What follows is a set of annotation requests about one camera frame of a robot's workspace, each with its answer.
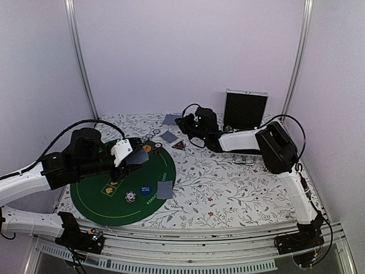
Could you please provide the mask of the blue playing card deck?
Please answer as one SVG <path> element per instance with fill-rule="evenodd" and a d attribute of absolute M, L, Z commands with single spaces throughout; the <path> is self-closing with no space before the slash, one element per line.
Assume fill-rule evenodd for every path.
<path fill-rule="evenodd" d="M 126 157 L 127 164 L 143 164 L 149 160 L 149 155 L 145 149 L 141 149 L 136 153 L 130 154 Z"/>

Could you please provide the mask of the orange big blind button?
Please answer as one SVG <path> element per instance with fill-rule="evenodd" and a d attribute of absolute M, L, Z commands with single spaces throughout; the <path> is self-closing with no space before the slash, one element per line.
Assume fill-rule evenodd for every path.
<path fill-rule="evenodd" d="M 143 149 L 144 149 L 145 152 L 149 153 L 152 150 L 152 147 L 149 146 L 149 145 L 144 145 Z"/>

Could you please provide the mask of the red poker chip stack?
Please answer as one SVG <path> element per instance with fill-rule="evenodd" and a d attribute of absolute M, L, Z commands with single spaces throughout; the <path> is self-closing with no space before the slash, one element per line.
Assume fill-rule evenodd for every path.
<path fill-rule="evenodd" d="M 161 143 L 155 143 L 155 145 L 152 148 L 152 152 L 155 155 L 159 155 L 159 154 L 161 154 L 162 149 L 163 149 L 163 145 Z"/>

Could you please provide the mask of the single blue playing card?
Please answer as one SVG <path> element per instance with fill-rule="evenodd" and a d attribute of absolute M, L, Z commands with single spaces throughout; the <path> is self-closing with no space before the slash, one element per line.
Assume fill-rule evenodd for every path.
<path fill-rule="evenodd" d="M 167 143 L 173 143 L 174 141 L 176 141 L 178 139 L 178 137 L 176 135 L 174 135 L 173 133 L 166 131 L 163 134 L 160 135 L 160 137 L 166 141 Z"/>

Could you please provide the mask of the blue small blind button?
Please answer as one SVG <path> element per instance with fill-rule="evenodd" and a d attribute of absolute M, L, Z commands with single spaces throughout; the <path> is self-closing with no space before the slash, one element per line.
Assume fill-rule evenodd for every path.
<path fill-rule="evenodd" d="M 140 193 L 142 195 L 149 195 L 152 193 L 153 188 L 151 186 L 141 186 Z"/>

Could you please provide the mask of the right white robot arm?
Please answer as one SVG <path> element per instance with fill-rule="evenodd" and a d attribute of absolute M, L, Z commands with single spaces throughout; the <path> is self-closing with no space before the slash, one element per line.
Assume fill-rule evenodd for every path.
<path fill-rule="evenodd" d="M 261 155 L 266 169 L 283 182 L 294 206 L 299 229 L 295 237 L 297 247 L 306 249 L 321 235 L 324 218 L 301 174 L 302 153 L 276 116 L 252 130 L 219 130 L 213 110 L 197 106 L 194 114 L 182 114 L 175 122 L 188 139 L 202 140 L 204 147 L 213 152 Z"/>

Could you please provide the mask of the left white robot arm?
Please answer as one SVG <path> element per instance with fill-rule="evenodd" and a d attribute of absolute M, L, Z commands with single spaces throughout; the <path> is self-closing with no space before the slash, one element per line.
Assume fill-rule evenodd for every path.
<path fill-rule="evenodd" d="M 63 237 L 73 248 L 81 247 L 85 237 L 72 214 L 19 211 L 8 204 L 98 175 L 107 174 L 118 182 L 140 168 L 140 164 L 127 163 L 127 158 L 142 149 L 140 138 L 118 139 L 106 145 L 101 137 L 93 128 L 75 130 L 62 152 L 43 155 L 23 170 L 1 177 L 1 232 Z"/>

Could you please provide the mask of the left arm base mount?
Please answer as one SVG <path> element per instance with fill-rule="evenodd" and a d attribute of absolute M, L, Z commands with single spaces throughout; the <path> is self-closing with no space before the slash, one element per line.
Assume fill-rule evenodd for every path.
<path fill-rule="evenodd" d="M 105 237 L 102 232 L 92 229 L 88 232 L 65 229 L 55 243 L 76 251 L 84 251 L 100 255 L 104 247 Z"/>

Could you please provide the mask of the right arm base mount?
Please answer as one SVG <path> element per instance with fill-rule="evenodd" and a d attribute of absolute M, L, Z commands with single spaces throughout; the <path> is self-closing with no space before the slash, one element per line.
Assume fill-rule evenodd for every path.
<path fill-rule="evenodd" d="M 294 264 L 301 269 L 312 268 L 322 262 L 330 253 L 334 241 L 334 231 L 331 225 L 330 241 L 325 249 L 325 239 L 320 232 L 318 236 L 310 237 L 308 232 L 284 233 L 274 238 L 274 246 L 280 255 L 309 250 L 305 253 L 292 255 Z"/>

